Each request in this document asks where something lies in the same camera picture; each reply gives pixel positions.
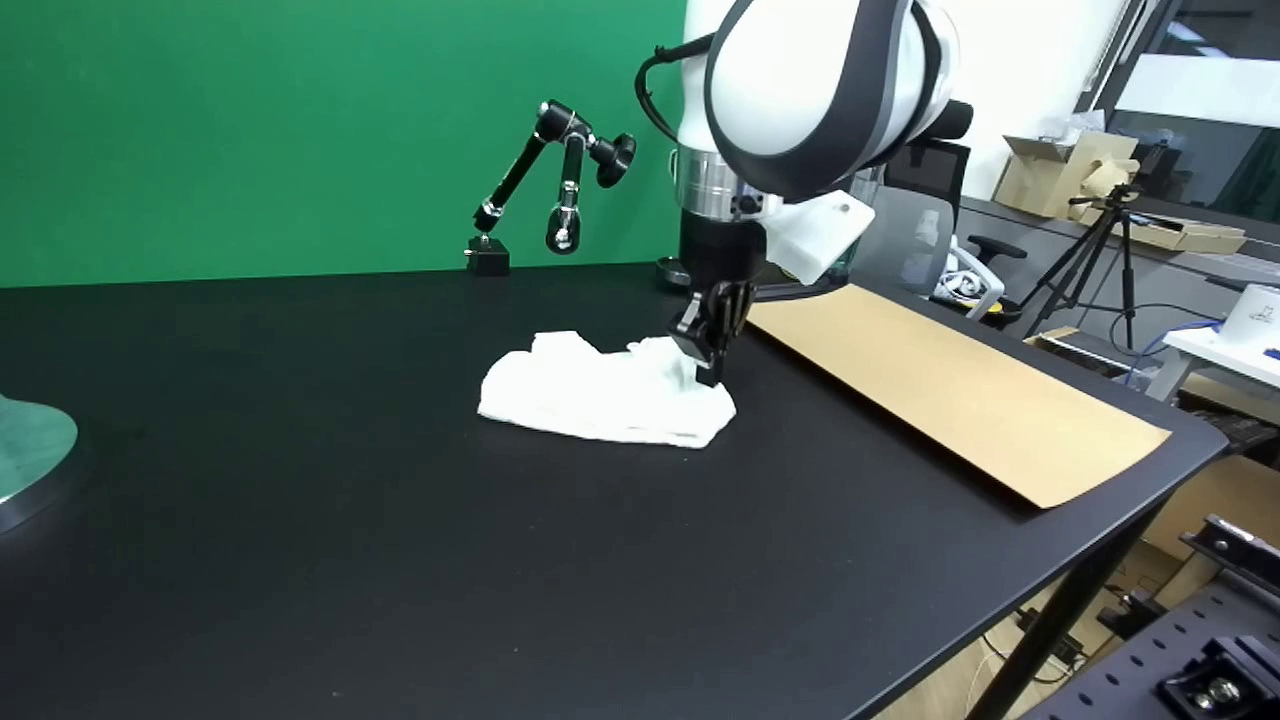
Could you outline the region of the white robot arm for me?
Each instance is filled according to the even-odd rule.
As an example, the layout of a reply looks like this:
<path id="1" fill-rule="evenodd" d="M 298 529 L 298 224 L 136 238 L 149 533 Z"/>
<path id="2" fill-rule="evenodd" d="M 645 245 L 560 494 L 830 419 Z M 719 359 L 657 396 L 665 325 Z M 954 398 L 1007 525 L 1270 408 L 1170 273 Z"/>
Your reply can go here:
<path id="1" fill-rule="evenodd" d="M 851 178 L 970 112 L 945 0 L 683 0 L 683 34 L 631 76 L 672 144 L 689 302 L 672 328 L 699 383 L 756 299 L 756 273 L 812 286 L 859 245 Z"/>

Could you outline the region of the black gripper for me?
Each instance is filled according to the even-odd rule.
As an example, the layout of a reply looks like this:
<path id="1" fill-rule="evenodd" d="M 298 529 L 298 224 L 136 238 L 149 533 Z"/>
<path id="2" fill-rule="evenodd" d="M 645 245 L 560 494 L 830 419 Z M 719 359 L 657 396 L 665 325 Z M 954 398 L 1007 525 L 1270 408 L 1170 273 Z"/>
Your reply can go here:
<path id="1" fill-rule="evenodd" d="M 672 341 L 692 364 L 710 364 L 703 381 L 725 381 L 732 341 L 751 308 L 751 275 L 765 258 L 765 227 L 756 221 L 681 215 L 681 264 L 692 297 L 672 325 Z"/>

